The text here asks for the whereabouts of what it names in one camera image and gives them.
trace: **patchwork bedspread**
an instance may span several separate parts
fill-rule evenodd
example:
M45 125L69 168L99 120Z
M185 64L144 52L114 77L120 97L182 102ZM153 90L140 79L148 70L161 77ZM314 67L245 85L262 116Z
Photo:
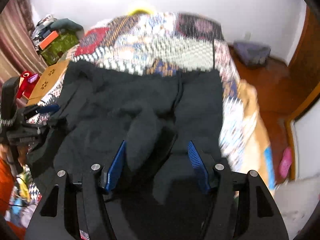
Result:
M233 171L247 173L251 169L257 170L268 188L274 189L270 141L260 118L256 92L240 80L220 24L181 13L118 17L102 21L89 30L80 44L63 57L69 58L135 75L172 76L177 70L217 69L224 88L220 133L222 155L228 159ZM63 79L64 74L39 105L57 100ZM38 114L29 122L41 123L48 117L48 114ZM36 205L41 194L31 176L29 181L27 202ZM15 194L12 201L17 198L19 196Z

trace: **wall outlet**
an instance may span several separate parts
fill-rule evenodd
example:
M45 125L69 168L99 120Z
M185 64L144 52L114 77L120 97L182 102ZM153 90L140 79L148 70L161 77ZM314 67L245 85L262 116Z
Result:
M250 37L251 37L251 32L245 32L245 33L244 33L244 40L245 40L245 41L249 41L249 40L250 40Z

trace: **tile floor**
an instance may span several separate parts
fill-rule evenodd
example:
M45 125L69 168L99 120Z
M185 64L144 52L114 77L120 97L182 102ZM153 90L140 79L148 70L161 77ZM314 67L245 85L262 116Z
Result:
M308 93L291 78L289 68L284 63L270 58L266 67L252 70L239 61L232 48L230 52L240 77L256 87L260 115L271 142L276 182L282 183L284 179L278 170L283 151L288 146L284 120L305 100Z

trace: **wooden floor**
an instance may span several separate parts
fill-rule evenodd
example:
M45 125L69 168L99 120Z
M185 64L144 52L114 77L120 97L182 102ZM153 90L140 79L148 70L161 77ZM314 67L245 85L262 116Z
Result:
M294 82L284 63L269 59L266 67L252 70L238 60L232 48L230 52L240 77L256 87L260 115L271 142L276 182L282 183L284 179L278 170L283 151L288 146L284 119L305 100L309 92Z

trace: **orange cloth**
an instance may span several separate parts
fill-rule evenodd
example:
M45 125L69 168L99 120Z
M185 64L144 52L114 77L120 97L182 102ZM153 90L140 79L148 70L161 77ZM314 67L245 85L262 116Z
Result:
M14 179L11 174L11 170L8 164L4 162L3 159L0 158L0 215L4 216L6 210L9 206L9 200L11 196L11 191L14 185ZM25 228L19 228L16 225L8 222L8 225L15 232L17 237L23 240L24 235L26 233Z

